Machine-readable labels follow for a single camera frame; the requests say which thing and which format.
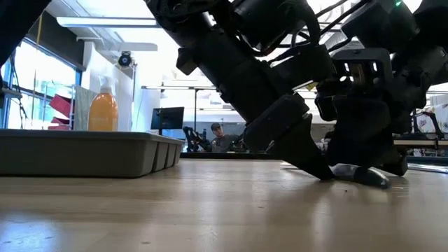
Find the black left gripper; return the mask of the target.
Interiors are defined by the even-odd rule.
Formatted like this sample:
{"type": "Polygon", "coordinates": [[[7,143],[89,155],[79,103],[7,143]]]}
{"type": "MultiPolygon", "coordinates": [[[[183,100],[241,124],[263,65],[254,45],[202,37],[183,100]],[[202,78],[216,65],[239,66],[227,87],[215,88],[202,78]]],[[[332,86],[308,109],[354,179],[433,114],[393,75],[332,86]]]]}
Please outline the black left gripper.
{"type": "Polygon", "coordinates": [[[334,179],[311,137],[312,115],[304,99],[290,94],[287,82],[236,38],[211,31],[178,49],[176,67],[186,75],[200,69],[221,99],[250,123],[244,143],[252,151],[265,151],[322,181],[334,179]]]}

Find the black aluminium table frame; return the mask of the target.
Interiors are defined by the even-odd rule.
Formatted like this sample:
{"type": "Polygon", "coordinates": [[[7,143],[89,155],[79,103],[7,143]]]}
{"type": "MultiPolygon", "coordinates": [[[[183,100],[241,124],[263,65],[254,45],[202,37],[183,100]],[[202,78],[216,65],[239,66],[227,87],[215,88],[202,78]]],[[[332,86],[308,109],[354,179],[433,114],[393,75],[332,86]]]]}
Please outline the black aluminium table frame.
{"type": "MultiPolygon", "coordinates": [[[[280,160],[279,157],[265,153],[181,153],[184,159],[220,159],[220,160],[280,160]]],[[[414,157],[408,156],[409,163],[448,166],[448,157],[414,157]]]]}

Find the colourful wall poster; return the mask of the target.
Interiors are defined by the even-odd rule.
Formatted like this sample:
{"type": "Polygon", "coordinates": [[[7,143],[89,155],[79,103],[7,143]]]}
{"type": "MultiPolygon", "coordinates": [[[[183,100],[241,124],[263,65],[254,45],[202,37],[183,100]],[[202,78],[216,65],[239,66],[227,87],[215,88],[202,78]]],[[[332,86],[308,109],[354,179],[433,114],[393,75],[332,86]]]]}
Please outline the colourful wall poster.
{"type": "MultiPolygon", "coordinates": [[[[418,110],[418,112],[434,113],[440,130],[448,134],[448,104],[429,106],[427,108],[418,110]]],[[[418,115],[416,119],[417,126],[421,132],[435,133],[435,126],[428,115],[421,114],[418,115]]]]}

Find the black computer monitor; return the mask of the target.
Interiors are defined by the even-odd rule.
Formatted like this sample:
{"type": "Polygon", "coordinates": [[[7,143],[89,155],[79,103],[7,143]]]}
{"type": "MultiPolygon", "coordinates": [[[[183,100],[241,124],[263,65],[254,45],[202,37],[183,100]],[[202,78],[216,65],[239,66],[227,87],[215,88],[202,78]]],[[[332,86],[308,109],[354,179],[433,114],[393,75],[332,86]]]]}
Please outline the black computer monitor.
{"type": "Polygon", "coordinates": [[[162,134],[163,130],[183,128],[184,107],[154,108],[150,128],[162,134]]]}

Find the grey plastic cutlery tray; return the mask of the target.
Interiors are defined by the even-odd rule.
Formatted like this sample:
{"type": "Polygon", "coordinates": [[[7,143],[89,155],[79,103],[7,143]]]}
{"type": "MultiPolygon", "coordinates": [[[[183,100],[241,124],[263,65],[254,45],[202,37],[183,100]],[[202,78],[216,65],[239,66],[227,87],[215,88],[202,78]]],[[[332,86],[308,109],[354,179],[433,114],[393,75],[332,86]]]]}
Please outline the grey plastic cutlery tray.
{"type": "Polygon", "coordinates": [[[0,175],[134,179],[176,165],[183,145],[143,132],[0,129],[0,175]]]}

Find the wide black rig frame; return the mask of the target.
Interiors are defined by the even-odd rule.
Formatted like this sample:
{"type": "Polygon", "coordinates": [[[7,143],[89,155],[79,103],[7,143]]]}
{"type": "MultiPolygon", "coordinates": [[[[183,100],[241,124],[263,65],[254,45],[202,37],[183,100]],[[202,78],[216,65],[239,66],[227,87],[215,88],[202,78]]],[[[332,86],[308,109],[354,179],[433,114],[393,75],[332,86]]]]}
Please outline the wide black rig frame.
{"type": "Polygon", "coordinates": [[[188,87],[188,86],[142,86],[142,90],[158,91],[160,95],[160,106],[156,108],[184,107],[183,124],[190,122],[190,127],[197,131],[197,112],[199,96],[205,95],[209,100],[210,95],[216,93],[212,87],[188,87]]]}

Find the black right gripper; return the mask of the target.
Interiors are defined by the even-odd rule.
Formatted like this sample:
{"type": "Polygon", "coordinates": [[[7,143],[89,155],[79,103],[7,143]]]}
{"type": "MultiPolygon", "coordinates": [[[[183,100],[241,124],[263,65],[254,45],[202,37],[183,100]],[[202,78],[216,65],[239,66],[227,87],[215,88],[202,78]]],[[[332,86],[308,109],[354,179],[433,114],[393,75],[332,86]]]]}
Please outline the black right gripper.
{"type": "Polygon", "coordinates": [[[328,144],[329,165],[358,166],[350,182],[387,189],[385,175],[372,169],[381,160],[382,170],[404,175],[407,150],[394,139],[408,133],[408,125],[390,122],[385,103],[333,103],[336,97],[376,98],[393,80],[389,52],[383,48],[341,50],[332,56],[335,73],[321,81],[314,100],[324,121],[337,119],[328,144]]]}

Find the person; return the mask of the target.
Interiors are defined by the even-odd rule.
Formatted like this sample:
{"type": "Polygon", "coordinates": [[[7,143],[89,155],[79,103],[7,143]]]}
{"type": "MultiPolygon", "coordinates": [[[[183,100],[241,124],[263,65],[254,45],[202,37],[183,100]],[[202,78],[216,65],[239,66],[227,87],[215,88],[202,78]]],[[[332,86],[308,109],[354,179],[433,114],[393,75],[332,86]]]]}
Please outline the person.
{"type": "Polygon", "coordinates": [[[239,135],[225,134],[221,125],[217,122],[211,125],[211,131],[215,138],[211,141],[213,153],[226,153],[232,149],[234,142],[238,140],[239,135]]]}

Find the wooden distant table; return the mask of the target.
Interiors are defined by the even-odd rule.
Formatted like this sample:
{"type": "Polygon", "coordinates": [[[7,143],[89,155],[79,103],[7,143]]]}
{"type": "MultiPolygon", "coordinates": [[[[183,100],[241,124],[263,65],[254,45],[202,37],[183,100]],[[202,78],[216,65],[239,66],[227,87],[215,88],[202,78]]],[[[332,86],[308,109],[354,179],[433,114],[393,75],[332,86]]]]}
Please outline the wooden distant table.
{"type": "Polygon", "coordinates": [[[448,148],[448,140],[395,140],[396,146],[411,146],[412,148],[448,148]]]}

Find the small red storage bin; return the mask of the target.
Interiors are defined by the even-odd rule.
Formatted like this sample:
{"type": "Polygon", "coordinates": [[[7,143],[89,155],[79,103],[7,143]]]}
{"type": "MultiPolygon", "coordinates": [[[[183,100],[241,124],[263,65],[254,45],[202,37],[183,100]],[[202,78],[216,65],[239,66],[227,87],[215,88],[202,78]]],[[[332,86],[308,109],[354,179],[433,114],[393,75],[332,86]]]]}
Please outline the small red storage bin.
{"type": "Polygon", "coordinates": [[[48,130],[71,130],[69,119],[53,117],[48,126],[48,130]]]}
{"type": "Polygon", "coordinates": [[[50,101],[50,107],[69,118],[75,111],[75,100],[56,94],[50,101]]]}

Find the orange liquid spray bottle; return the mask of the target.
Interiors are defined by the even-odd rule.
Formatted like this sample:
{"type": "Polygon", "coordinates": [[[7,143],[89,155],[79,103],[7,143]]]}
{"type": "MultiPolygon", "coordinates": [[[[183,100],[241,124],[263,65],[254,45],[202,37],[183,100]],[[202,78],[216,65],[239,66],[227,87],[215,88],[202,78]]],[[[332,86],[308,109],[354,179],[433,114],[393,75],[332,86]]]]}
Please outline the orange liquid spray bottle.
{"type": "Polygon", "coordinates": [[[100,81],[99,93],[90,105],[87,130],[116,132],[118,130],[118,104],[113,94],[116,80],[103,76],[100,81]]]}

